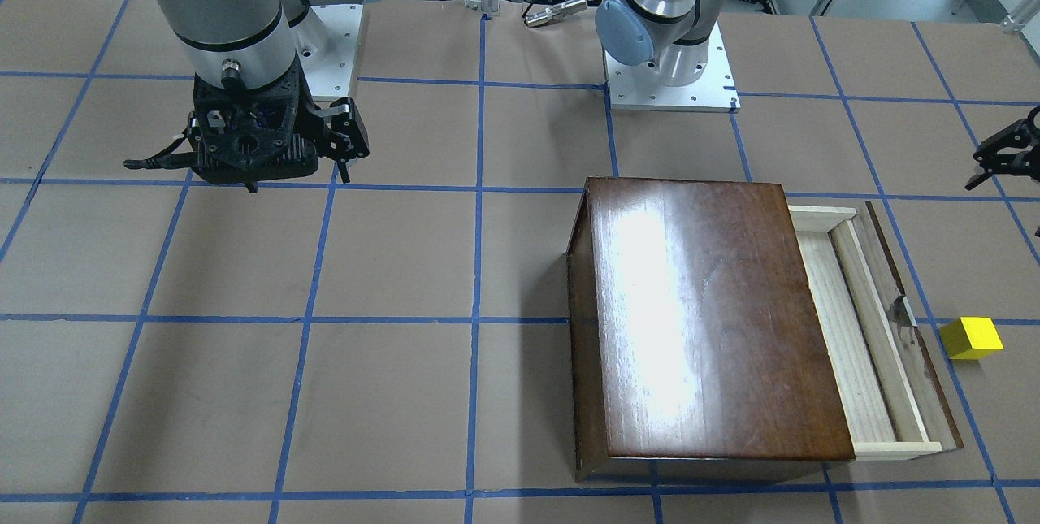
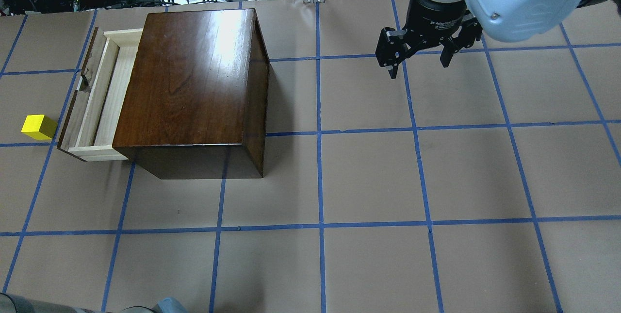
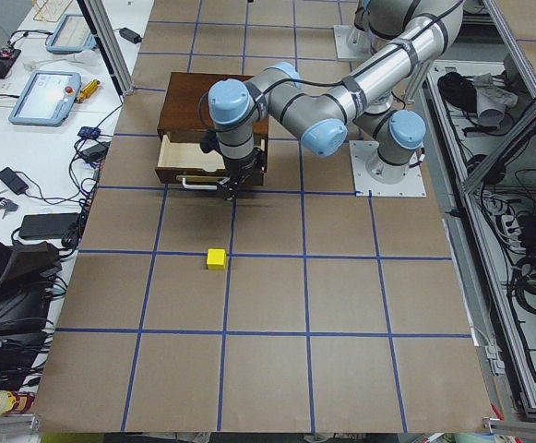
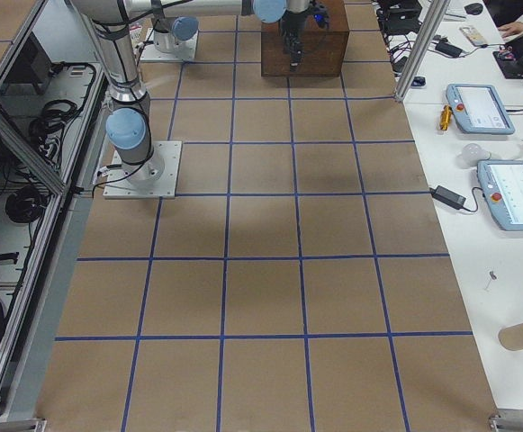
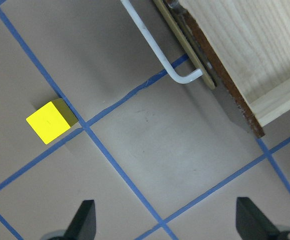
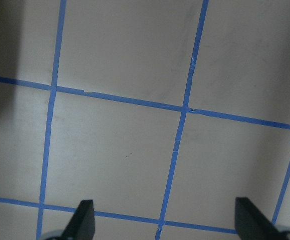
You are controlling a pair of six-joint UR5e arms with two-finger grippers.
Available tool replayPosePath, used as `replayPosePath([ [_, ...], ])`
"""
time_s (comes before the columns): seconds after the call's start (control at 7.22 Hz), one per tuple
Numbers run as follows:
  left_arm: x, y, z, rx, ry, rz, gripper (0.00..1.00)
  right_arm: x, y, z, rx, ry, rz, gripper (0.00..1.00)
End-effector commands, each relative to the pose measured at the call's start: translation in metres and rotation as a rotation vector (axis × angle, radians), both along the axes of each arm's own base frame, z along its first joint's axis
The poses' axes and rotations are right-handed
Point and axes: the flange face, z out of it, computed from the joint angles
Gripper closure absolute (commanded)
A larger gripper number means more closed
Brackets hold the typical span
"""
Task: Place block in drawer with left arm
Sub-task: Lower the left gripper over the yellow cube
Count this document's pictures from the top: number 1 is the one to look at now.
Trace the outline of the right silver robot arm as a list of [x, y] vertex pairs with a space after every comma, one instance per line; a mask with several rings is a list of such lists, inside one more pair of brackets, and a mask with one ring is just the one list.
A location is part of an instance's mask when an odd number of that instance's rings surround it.
[[342, 183], [371, 153], [349, 96], [365, 3], [379, 0], [156, 0], [194, 68], [182, 133], [131, 171], [189, 169], [215, 186], [314, 175]]

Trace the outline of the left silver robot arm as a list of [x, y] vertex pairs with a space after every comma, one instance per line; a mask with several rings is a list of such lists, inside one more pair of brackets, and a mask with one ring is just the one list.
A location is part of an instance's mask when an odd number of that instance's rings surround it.
[[676, 88], [699, 79], [723, 0], [602, 0], [595, 26], [606, 57]]

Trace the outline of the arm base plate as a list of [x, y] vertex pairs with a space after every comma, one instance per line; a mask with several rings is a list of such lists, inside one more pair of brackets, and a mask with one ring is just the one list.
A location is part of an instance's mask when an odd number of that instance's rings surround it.
[[731, 113], [742, 107], [718, 23], [709, 40], [673, 44], [652, 63], [624, 66], [605, 51], [603, 64], [614, 109]]
[[333, 102], [353, 95], [364, 6], [361, 3], [312, 6], [292, 29], [312, 98]]

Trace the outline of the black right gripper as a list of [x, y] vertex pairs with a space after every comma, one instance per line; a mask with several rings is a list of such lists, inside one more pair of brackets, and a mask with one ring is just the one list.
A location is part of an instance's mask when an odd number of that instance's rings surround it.
[[365, 124], [350, 97], [318, 111], [301, 69], [249, 90], [237, 70], [224, 70], [223, 86], [194, 76], [193, 110], [166, 149], [144, 160], [126, 160], [133, 171], [193, 171], [204, 182], [243, 184], [313, 175], [320, 158], [336, 164], [343, 184], [349, 168], [371, 154]]

